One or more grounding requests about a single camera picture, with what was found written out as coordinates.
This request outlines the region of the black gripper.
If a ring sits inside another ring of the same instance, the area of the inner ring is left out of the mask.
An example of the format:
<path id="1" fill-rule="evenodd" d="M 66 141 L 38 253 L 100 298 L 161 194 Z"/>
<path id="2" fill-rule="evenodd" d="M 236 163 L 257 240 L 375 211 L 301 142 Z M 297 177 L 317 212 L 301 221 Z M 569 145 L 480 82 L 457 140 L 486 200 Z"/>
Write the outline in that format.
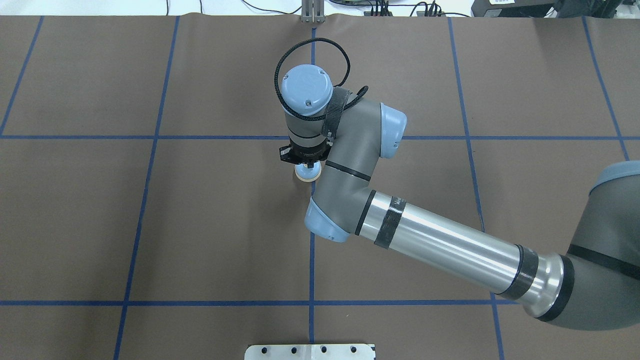
<path id="1" fill-rule="evenodd" d="M 294 163 L 306 163 L 305 168 L 313 170 L 317 162 L 326 159 L 327 144 L 316 146 L 300 146 L 291 144 L 290 159 Z"/>

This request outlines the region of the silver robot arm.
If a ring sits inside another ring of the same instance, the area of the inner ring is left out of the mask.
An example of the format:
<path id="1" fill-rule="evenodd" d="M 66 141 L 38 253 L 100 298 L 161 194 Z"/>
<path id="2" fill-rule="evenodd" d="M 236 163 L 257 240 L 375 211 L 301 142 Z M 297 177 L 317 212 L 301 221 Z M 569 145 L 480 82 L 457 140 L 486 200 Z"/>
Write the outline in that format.
<path id="1" fill-rule="evenodd" d="M 521 305 L 570 330 L 639 323 L 639 162 L 602 170 L 565 254 L 539 254 L 370 188 L 380 158 L 392 158 L 407 116 L 333 85 L 315 64 L 274 75 L 290 144 L 282 161 L 318 179 L 305 215 L 315 235 L 364 237 Z"/>

